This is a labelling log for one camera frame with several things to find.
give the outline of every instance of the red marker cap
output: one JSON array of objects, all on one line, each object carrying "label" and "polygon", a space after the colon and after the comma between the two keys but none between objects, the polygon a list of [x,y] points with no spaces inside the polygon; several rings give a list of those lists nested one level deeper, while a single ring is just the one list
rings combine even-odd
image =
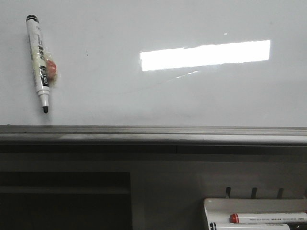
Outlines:
[{"label": "red marker cap", "polygon": [[231,223],[239,223],[238,214],[234,213],[230,215],[230,222]]}]

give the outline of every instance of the whiteboard tray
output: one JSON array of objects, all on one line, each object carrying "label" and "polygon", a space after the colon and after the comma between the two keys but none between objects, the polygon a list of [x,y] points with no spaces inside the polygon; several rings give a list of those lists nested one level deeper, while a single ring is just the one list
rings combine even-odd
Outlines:
[{"label": "whiteboard tray", "polygon": [[236,212],[302,211],[307,209],[307,199],[222,199],[207,198],[204,205],[205,229],[211,222],[229,223],[229,216]]}]

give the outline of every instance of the metal ledge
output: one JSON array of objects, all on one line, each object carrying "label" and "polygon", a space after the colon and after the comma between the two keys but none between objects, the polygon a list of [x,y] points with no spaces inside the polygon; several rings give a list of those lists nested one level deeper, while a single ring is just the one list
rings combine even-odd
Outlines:
[{"label": "metal ledge", "polygon": [[225,144],[307,146],[301,127],[0,126],[1,144]]}]

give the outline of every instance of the whiteboard marker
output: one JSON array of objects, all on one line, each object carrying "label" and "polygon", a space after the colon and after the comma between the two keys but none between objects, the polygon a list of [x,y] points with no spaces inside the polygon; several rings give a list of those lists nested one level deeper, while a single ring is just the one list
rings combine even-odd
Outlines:
[{"label": "whiteboard marker", "polygon": [[307,230],[307,224],[210,223],[210,230]]},{"label": "whiteboard marker", "polygon": [[29,15],[26,19],[27,30],[31,48],[31,58],[34,72],[36,92],[39,96],[44,113],[48,113],[50,88],[47,78],[47,68],[42,43],[40,26],[36,16]]},{"label": "whiteboard marker", "polygon": [[306,212],[254,212],[230,215],[232,223],[303,223],[307,222]]}]

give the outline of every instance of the whiteboard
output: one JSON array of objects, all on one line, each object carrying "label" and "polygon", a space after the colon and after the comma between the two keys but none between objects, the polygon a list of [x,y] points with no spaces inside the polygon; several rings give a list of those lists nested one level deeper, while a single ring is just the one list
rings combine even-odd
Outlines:
[{"label": "whiteboard", "polygon": [[[0,125],[307,127],[306,11],[304,0],[0,0]],[[48,114],[29,14],[60,75]],[[140,60],[250,41],[270,41],[269,59],[150,71]]]}]

